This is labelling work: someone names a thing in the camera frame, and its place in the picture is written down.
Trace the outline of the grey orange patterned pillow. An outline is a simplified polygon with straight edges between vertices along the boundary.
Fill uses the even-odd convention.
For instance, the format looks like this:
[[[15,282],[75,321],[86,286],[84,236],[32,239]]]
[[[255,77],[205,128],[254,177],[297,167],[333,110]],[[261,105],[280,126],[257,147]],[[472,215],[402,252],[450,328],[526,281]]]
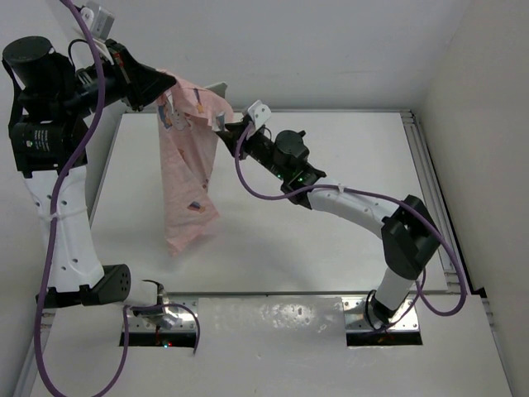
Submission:
[[[214,94],[218,95],[221,98],[225,98],[226,91],[227,91],[227,83],[219,82],[219,83],[210,84],[206,86],[205,89],[213,92]]]

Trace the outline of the pink cartoon print pillowcase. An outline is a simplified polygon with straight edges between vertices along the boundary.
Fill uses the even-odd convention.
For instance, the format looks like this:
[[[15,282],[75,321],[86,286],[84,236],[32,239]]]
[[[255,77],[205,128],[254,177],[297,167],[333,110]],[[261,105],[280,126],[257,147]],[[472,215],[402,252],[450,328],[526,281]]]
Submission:
[[[164,200],[164,236],[178,255],[218,218],[207,190],[216,158],[218,115],[233,120],[231,105],[208,88],[179,76],[155,101]]]

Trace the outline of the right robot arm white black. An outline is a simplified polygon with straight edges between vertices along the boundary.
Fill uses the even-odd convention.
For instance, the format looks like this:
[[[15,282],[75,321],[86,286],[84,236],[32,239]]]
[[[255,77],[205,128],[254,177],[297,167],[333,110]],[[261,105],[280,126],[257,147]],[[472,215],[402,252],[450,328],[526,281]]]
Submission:
[[[235,161],[251,157],[281,181],[282,199],[336,215],[381,240],[387,270],[365,302],[364,319],[372,329],[388,327],[440,246],[425,204],[408,195],[391,213],[375,196],[354,193],[313,167],[303,131],[283,130],[270,138],[266,130],[249,117],[227,123],[218,116],[214,127]]]

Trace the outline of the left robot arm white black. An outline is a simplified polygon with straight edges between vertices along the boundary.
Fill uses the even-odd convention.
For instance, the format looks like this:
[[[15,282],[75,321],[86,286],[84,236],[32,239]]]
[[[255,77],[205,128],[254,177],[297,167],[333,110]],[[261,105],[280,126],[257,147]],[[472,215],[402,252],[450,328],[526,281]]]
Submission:
[[[91,130],[85,118],[119,101],[140,111],[176,80],[137,62],[114,40],[105,46],[107,53],[84,69],[76,69],[42,36],[15,40],[2,53],[13,82],[14,159],[36,205],[42,236],[53,245],[45,290],[36,296],[47,309],[121,304],[130,293],[127,265],[103,265],[93,245],[82,147]]]

